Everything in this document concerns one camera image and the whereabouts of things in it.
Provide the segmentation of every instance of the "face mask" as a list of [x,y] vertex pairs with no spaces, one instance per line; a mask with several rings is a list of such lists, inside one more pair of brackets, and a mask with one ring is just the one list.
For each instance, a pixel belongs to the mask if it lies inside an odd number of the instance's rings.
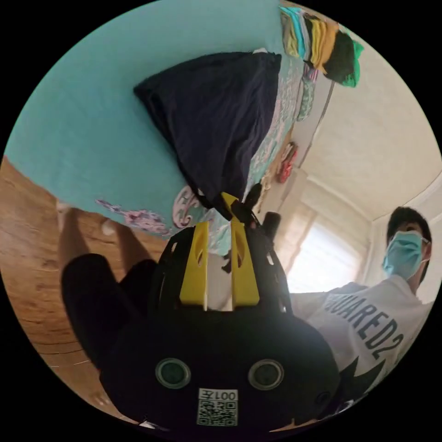
[[397,232],[385,253],[382,267],[388,276],[399,275],[409,280],[422,262],[422,238],[418,232]]

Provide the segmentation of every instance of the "ceiling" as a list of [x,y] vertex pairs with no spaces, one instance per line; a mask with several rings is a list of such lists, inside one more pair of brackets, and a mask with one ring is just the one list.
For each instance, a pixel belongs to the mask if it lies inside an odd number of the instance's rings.
[[302,169],[374,220],[421,193],[442,172],[442,159],[407,85],[350,34],[365,48],[360,82],[354,89],[335,84]]

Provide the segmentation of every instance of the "leg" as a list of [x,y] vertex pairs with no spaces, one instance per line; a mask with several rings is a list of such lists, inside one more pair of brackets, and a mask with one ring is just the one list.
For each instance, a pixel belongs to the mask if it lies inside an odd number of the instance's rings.
[[149,290],[157,263],[129,227],[106,220],[101,228],[105,235],[117,235],[126,272],[126,276],[120,281],[120,287],[137,311],[146,314],[149,309]]
[[152,259],[149,252],[144,248],[143,244],[136,238],[129,227],[118,222],[107,220],[103,225],[103,232],[105,234],[116,233],[121,260],[126,273],[129,273],[130,269],[138,263]]
[[78,209],[66,207],[58,210],[58,226],[61,230],[58,242],[58,265],[62,272],[75,258],[90,253],[78,228]]
[[101,370],[119,331],[133,317],[107,260],[89,252],[78,228],[79,210],[57,204],[61,294],[74,333],[91,362]]

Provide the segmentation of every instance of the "red object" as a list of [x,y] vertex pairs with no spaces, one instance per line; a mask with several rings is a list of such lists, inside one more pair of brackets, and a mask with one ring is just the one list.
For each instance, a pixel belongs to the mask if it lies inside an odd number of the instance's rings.
[[283,184],[287,181],[287,178],[290,176],[291,171],[293,169],[293,163],[295,162],[297,154],[297,147],[293,146],[290,153],[287,155],[287,158],[282,162],[281,169],[278,174],[278,181]]

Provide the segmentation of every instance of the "teal bedsheet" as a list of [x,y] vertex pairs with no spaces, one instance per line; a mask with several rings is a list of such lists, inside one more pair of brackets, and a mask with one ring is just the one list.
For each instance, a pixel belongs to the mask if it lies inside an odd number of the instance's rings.
[[209,220],[210,251],[226,254],[228,222],[199,204],[132,89],[206,54],[261,47],[282,54],[273,123],[253,158],[249,189],[293,123],[302,75],[302,61],[284,54],[278,4],[162,0],[106,23],[43,78],[14,126],[6,156],[55,197],[154,235],[169,238]]

